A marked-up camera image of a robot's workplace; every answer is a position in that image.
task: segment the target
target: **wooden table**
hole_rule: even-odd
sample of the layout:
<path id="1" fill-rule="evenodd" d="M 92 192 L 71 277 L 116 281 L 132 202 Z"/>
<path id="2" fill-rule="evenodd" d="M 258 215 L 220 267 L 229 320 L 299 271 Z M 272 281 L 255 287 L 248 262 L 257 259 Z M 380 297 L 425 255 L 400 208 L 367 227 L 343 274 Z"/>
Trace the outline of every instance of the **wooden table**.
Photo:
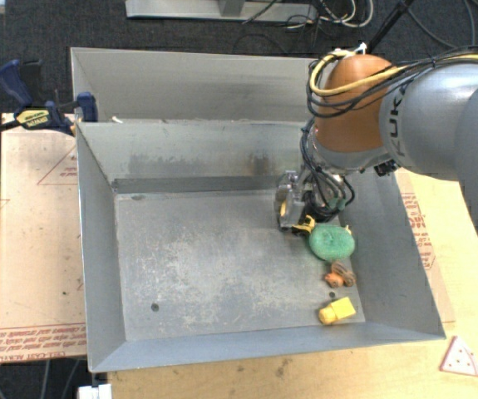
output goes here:
<path id="1" fill-rule="evenodd" d="M 455 335 L 478 361 L 478 238 L 457 183 L 411 182 L 455 314 L 446 340 L 112 372 L 113 397 L 478 399 L 478 377 L 439 370 Z"/>

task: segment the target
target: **brown toy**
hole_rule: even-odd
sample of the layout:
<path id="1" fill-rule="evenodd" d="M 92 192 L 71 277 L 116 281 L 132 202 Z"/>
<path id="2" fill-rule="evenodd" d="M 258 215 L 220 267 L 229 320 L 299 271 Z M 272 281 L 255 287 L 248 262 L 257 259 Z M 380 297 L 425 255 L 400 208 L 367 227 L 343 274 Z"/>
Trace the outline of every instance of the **brown toy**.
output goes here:
<path id="1" fill-rule="evenodd" d="M 338 288 L 344 285 L 344 278 L 340 275 L 337 275 L 336 273 L 328 273 L 323 278 L 328 282 L 329 287 L 331 288 Z"/>
<path id="2" fill-rule="evenodd" d="M 348 287 L 352 287 L 353 285 L 355 285 L 355 282 L 357 281 L 357 277 L 355 276 L 355 273 L 347 269 L 346 266 L 344 266 L 342 263 L 338 261 L 333 262 L 333 264 L 331 264 L 331 272 L 342 277 L 344 283 Z"/>

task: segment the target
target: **yellow block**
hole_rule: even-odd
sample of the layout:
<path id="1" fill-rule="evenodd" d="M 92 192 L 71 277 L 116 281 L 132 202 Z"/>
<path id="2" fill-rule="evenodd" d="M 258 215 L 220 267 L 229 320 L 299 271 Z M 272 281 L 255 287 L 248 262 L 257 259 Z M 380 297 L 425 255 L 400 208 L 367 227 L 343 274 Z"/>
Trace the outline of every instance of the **yellow block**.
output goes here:
<path id="1" fill-rule="evenodd" d="M 344 297 L 336 302 L 332 302 L 327 307 L 320 309 L 318 317 L 323 324 L 328 325 L 339 319 L 349 318 L 355 313 L 357 312 L 355 311 L 349 297 Z"/>

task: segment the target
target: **yellow cable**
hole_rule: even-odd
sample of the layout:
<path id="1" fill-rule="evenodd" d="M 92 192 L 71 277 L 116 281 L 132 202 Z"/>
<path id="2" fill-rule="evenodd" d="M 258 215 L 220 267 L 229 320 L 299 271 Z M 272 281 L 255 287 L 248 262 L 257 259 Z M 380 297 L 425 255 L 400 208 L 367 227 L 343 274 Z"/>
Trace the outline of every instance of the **yellow cable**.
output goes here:
<path id="1" fill-rule="evenodd" d="M 334 89 L 320 89 L 316 86 L 316 81 L 320 71 L 328 64 L 333 63 L 334 60 L 342 59 L 344 57 L 353 56 L 357 54 L 356 52 L 352 51 L 335 51 L 330 52 L 327 54 L 313 69 L 311 72 L 311 76 L 309 79 L 309 86 L 311 91 L 316 94 L 317 96 L 333 96 L 339 93 L 344 93 L 345 91 L 350 91 L 355 87 L 365 86 L 367 84 L 378 82 L 390 76 L 395 76 L 398 72 L 403 71 L 408 66 L 392 66 L 388 68 L 386 71 L 382 71 L 378 74 L 373 74 L 361 80 L 355 81 L 353 83 L 347 84 L 346 86 L 336 87 Z M 478 53 L 469 53 L 465 55 L 456 55 L 451 57 L 446 57 L 445 59 L 470 59 L 478 61 Z"/>

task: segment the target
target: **bin floor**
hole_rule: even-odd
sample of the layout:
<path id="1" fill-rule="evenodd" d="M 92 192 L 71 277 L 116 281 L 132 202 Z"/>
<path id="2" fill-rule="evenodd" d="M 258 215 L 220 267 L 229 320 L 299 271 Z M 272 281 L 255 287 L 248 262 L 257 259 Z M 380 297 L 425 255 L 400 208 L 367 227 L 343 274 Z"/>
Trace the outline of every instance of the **bin floor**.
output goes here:
<path id="1" fill-rule="evenodd" d="M 331 291 L 365 321 L 357 286 L 278 230 L 273 190 L 118 194 L 116 225 L 128 341 L 320 325 Z"/>

